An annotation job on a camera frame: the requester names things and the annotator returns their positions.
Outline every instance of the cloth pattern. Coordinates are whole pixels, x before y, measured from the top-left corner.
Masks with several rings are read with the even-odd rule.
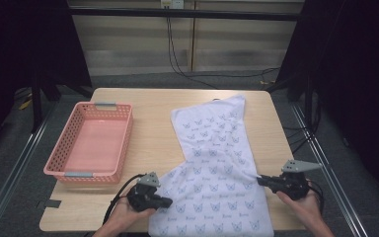
[[[160,178],[173,204],[150,217],[151,236],[273,236],[244,108],[238,95],[172,111],[186,161]]]

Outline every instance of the wooden table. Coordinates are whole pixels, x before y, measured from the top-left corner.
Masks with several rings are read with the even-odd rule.
[[[237,94],[246,97],[244,123],[258,173],[279,175],[280,168],[288,159],[292,159],[292,154],[267,92],[101,88],[95,91],[91,101],[124,102],[133,106],[133,128],[121,181],[118,185],[110,186],[81,186],[57,182],[50,199],[61,200],[60,207],[48,207],[45,210],[39,224],[40,229],[97,230],[102,225],[110,201],[129,178],[151,171],[161,177],[185,160],[172,127],[171,110],[213,99],[226,99]],[[265,191],[275,230],[304,228],[276,195],[268,188]],[[128,231],[146,232],[147,225],[147,219],[141,220]]]

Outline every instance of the person's arm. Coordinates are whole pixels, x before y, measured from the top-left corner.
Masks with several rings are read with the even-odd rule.
[[[136,220],[147,218],[155,212],[156,209],[154,208],[137,212],[130,206],[127,198],[122,197],[116,203],[110,218],[95,232],[94,237],[115,237],[126,230]]]
[[[276,192],[276,195],[294,211],[297,218],[304,224],[314,236],[333,237],[332,230],[325,223],[319,210],[319,202],[315,192],[309,193],[302,199],[292,200],[283,192]]]

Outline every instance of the white cloth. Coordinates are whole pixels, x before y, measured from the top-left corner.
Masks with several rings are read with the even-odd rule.
[[[172,111],[186,161],[160,178],[173,204],[150,217],[151,236],[273,236],[244,108],[238,95]]]

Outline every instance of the pink plastic basket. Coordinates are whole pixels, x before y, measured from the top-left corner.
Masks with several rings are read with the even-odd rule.
[[[118,183],[131,127],[131,105],[76,104],[44,173],[66,183]]]

